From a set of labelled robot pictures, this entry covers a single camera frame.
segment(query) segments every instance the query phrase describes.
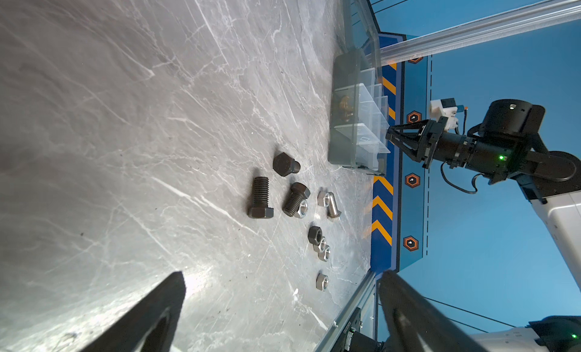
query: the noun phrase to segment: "bolt head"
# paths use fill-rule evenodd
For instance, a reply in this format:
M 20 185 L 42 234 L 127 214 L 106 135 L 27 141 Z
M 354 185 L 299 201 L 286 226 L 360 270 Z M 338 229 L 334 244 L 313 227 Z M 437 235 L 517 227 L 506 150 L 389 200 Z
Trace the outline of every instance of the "bolt head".
M 287 176 L 290 173 L 298 173 L 300 164 L 294 161 L 287 153 L 280 153 L 272 161 L 272 169 L 280 176 Z
M 290 190 L 293 192 L 303 193 L 305 199 L 309 198 L 311 195 L 311 191 L 307 188 L 307 186 L 299 182 L 294 182 L 292 186 L 290 186 Z
M 250 218 L 272 218 L 274 217 L 274 209 L 270 207 L 251 207 L 248 210 Z

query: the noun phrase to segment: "transparent organizer box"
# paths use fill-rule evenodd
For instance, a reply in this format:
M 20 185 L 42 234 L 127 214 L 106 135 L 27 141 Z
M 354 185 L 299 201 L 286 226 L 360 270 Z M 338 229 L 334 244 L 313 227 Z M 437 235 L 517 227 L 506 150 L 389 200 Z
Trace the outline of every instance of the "transparent organizer box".
M 351 164 L 344 164 L 345 160 L 333 162 L 331 156 L 330 162 L 381 175 L 385 173 L 385 165 L 380 164 L 378 154 L 389 153 L 385 146 L 387 96 L 383 95 L 383 85 L 377 83 L 375 68 L 359 71 L 357 80 L 358 84 L 334 90 L 331 114 L 330 148 L 343 145 L 343 152 L 350 154 Z

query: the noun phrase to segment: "gray marble surface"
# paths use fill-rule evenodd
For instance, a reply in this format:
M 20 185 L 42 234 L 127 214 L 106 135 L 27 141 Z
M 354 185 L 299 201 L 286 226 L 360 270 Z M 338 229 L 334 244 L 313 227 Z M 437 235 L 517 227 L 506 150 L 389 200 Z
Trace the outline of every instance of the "gray marble surface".
M 327 162 L 340 1 L 0 0 L 1 351 L 77 351 L 175 270 L 176 351 L 315 348 L 369 266 L 373 180 Z

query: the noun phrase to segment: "aluminum rail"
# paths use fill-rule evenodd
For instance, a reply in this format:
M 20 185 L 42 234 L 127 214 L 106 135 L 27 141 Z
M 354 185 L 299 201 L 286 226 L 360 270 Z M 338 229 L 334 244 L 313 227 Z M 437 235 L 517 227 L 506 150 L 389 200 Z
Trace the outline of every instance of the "aluminum rail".
M 380 50 L 381 66 L 581 19 L 581 0 L 545 0 Z
M 365 298 L 368 298 L 371 292 L 373 291 L 373 287 L 375 286 L 375 273 L 371 270 L 367 271 L 367 274 L 363 277 L 363 280 L 353 293 L 351 299 L 345 305 L 345 308 L 339 313 L 337 318 L 335 319 L 334 323 L 329 327 L 325 337 L 321 343 L 319 343 L 316 352 L 330 352 L 331 348 L 335 345 L 339 334 L 343 331 L 343 328 L 347 325 L 349 318 L 353 314 L 353 311 L 359 303 Z

